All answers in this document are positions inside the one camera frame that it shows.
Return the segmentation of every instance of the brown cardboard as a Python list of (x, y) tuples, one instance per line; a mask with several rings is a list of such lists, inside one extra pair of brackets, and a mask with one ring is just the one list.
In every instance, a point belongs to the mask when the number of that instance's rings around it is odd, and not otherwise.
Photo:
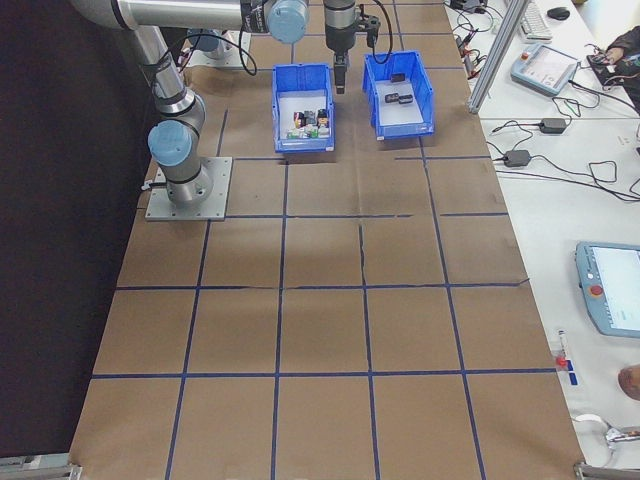
[(396, 5), (398, 21), (403, 34), (406, 33), (451, 33), (445, 6)]
[(289, 290), (282, 311), (284, 372), (367, 370), (360, 290)]
[(452, 295), (467, 368), (553, 368), (528, 284), (454, 288)]
[[(244, 218), (211, 222), (205, 252), (206, 222), (138, 212), (119, 285), (188, 289), (117, 292), (95, 369), (178, 374), (188, 356), (174, 480), (373, 480), (376, 448), (385, 480), (572, 476), (555, 374), (482, 370), (551, 359), (445, 7), (393, 5), (399, 51), (396, 12), (435, 90), (431, 137), (375, 139), (363, 35), (333, 152), (275, 153), (270, 70), (186, 72), (207, 104), (200, 153), (234, 157), (228, 214)], [(292, 47), (254, 35), (251, 51), (270, 68)], [(322, 35), (293, 52), (333, 63)], [(72, 458), (94, 479), (164, 478), (180, 382), (94, 380)]]
[(450, 282), (527, 279), (508, 216), (440, 217), (439, 223)]
[(278, 160), (237, 160), (233, 164), (227, 215), (280, 215), (285, 166)]
[(358, 192), (363, 215), (431, 213), (420, 160), (362, 159), (358, 162)]
[(195, 285), (206, 224), (151, 223), (144, 215), (136, 213), (118, 285)]
[(95, 480), (164, 478), (179, 379), (92, 380), (70, 461)]
[(555, 373), (469, 378), (487, 478), (575, 478), (582, 458)]
[(279, 478), (375, 478), (366, 378), (283, 378), (279, 406)]
[(277, 290), (200, 292), (189, 372), (273, 371), (277, 324)]
[(211, 225), (203, 285), (277, 288), (282, 220), (230, 218)]
[(427, 168), (436, 211), (440, 215), (507, 211), (490, 160), (434, 160)]
[(369, 285), (421, 285), (443, 282), (433, 219), (363, 220), (364, 270)]
[(287, 288), (362, 284), (357, 220), (290, 219), (285, 248)]
[(367, 298), (374, 370), (460, 368), (444, 288), (369, 290)]
[(429, 67), (462, 67), (455, 40), (451, 35), (403, 35), (405, 50), (417, 50), (422, 63)]
[(93, 371), (181, 372), (194, 297), (194, 291), (116, 292)]
[(173, 480), (269, 478), (273, 379), (190, 379), (183, 405)]
[(376, 378), (375, 392), (382, 478), (480, 478), (460, 377)]

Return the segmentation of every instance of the red emergency stop button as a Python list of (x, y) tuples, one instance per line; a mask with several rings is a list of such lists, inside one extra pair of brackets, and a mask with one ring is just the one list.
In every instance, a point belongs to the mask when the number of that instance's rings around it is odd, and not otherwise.
[(594, 297), (599, 297), (600, 295), (602, 295), (604, 293), (604, 290), (602, 289), (602, 287), (600, 285), (591, 285), (589, 287), (589, 292)]

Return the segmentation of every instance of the power adapter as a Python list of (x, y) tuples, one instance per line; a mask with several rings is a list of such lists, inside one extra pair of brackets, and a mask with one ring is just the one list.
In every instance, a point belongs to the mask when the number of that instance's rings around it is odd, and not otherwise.
[(509, 150), (502, 158), (506, 167), (526, 167), (531, 161), (529, 150)]
[(540, 131), (550, 135), (560, 135), (567, 129), (564, 118), (543, 118), (540, 122)]

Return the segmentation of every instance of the blue plastic bin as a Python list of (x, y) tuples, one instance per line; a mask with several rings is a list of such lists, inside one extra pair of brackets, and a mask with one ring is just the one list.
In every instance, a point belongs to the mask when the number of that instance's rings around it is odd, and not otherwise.
[[(276, 152), (332, 151), (335, 146), (336, 129), (329, 65), (326, 63), (274, 65), (271, 88), (273, 140)], [(297, 111), (325, 109), (329, 118), (329, 136), (286, 138), (287, 131), (283, 125), (293, 125), (292, 101), (300, 104)]]
[[(378, 61), (383, 61), (385, 56), (385, 54), (378, 54), (376, 58)], [(399, 73), (405, 74), (406, 81), (403, 85), (398, 84), (397, 86), (409, 88), (407, 84), (410, 83), (410, 88), (413, 89), (413, 101), (415, 103), (415, 105), (411, 105), (413, 114), (409, 115), (408, 123), (400, 121), (399, 123), (383, 124), (381, 122), (381, 108), (395, 108), (402, 115), (404, 112), (398, 109), (408, 106), (385, 105), (384, 98), (379, 98), (376, 82), (388, 84), (391, 75)], [(362, 89), (369, 100), (371, 126), (375, 129), (378, 140), (421, 137), (432, 135), (435, 132), (433, 88), (422, 64), (420, 53), (414, 50), (392, 52), (389, 60), (383, 64), (376, 63), (372, 54), (366, 54)]]

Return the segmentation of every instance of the metal frame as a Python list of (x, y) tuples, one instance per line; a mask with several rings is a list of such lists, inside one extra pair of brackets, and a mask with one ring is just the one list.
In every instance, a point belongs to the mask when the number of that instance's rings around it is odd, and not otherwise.
[(578, 480), (640, 480), (640, 470), (619, 470), (616, 468), (592, 467), (586, 463), (576, 463), (573, 467)]
[[(202, 167), (209, 171), (213, 179), (213, 190), (209, 197), (197, 205), (181, 207), (169, 199), (166, 187), (156, 187), (151, 190), (145, 218), (148, 221), (224, 220), (227, 212), (232, 165), (231, 157), (202, 158)], [(164, 174), (160, 169), (156, 174), (155, 182), (165, 182)]]
[(496, 35), (496, 39), (493, 42), (491, 50), (489, 50), (487, 60), (485, 60), (484, 67), (482, 67), (482, 70), (480, 71), (473, 93), (467, 102), (467, 106), (471, 113), (478, 113), (480, 111), (482, 102), (487, 96), (487, 93), (489, 93), (489, 88), (491, 88), (493, 79), (495, 78), (496, 73), (498, 73), (498, 68), (500, 68), (502, 59), (509, 49), (509, 45), (511, 44), (511, 40), (516, 33), (516, 30), (520, 26), (520, 20), (527, 10), (529, 0), (510, 0), (508, 3), (509, 7), (507, 8), (507, 13), (504, 15), (504, 20), (502, 20), (502, 24), (500, 25), (500, 30)]

